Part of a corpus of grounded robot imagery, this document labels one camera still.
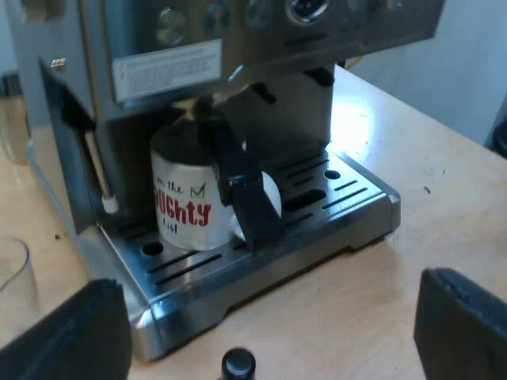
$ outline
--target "warning label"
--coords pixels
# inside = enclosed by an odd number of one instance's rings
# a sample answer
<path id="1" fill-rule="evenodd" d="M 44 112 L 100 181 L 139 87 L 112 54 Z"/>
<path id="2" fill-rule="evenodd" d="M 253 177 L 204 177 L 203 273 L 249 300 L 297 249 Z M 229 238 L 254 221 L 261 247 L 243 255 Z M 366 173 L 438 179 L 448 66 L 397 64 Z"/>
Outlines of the warning label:
<path id="1" fill-rule="evenodd" d="M 219 79 L 222 40 L 115 59 L 116 100 L 127 101 Z"/>

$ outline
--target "espresso machine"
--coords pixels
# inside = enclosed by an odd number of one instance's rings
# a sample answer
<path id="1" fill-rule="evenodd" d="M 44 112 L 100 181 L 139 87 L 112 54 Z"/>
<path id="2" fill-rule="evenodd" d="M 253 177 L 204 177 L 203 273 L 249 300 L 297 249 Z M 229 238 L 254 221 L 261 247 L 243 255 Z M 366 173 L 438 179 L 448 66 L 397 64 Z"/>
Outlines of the espresso machine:
<path id="1" fill-rule="evenodd" d="M 443 6 L 7 0 L 29 162 L 90 277 L 123 285 L 140 359 L 179 348 L 256 295 L 399 226 L 398 193 L 330 149 L 334 68 L 432 37 Z M 181 117 L 182 101 L 203 96 L 221 97 L 217 109 L 280 189 L 285 234 L 276 244 L 188 252 L 158 232 L 150 140 Z"/>

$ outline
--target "drinking glass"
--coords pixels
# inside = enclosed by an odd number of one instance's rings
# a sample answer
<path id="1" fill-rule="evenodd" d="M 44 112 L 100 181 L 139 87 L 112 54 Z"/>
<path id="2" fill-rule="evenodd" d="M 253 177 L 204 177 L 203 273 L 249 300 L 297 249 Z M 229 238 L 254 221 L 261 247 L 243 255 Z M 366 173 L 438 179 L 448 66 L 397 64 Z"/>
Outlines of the drinking glass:
<path id="1" fill-rule="evenodd" d="M 0 237 L 0 349 L 40 316 L 30 251 L 15 237 Z"/>

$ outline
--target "coffee mug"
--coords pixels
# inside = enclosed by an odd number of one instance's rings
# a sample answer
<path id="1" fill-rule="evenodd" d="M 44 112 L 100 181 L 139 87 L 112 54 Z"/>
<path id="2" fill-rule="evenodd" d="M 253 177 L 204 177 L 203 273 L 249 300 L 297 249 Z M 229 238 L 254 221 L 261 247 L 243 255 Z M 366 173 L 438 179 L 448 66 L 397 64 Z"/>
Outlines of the coffee mug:
<path id="1" fill-rule="evenodd" d="M 232 206 L 222 204 L 212 163 L 192 122 L 176 132 L 164 127 L 151 141 L 158 230 L 181 249 L 214 249 L 234 236 L 245 240 Z M 262 178 L 266 195 L 281 215 L 275 181 L 267 173 Z"/>

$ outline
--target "drip tray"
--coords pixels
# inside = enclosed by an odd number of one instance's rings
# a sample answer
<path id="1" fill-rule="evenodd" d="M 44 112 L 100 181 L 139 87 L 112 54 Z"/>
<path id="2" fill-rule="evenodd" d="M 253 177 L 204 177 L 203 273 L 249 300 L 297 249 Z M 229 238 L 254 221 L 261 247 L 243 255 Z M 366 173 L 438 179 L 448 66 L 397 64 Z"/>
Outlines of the drip tray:
<path id="1" fill-rule="evenodd" d="M 235 305 L 399 224 L 398 194 L 345 156 L 310 151 L 263 170 L 280 189 L 288 228 L 275 249 L 252 253 L 236 240 L 189 252 L 165 241 L 155 220 L 123 229 L 100 226 L 149 305 L 131 316 L 135 344 L 150 345 L 140 350 L 142 359 L 180 347 Z"/>

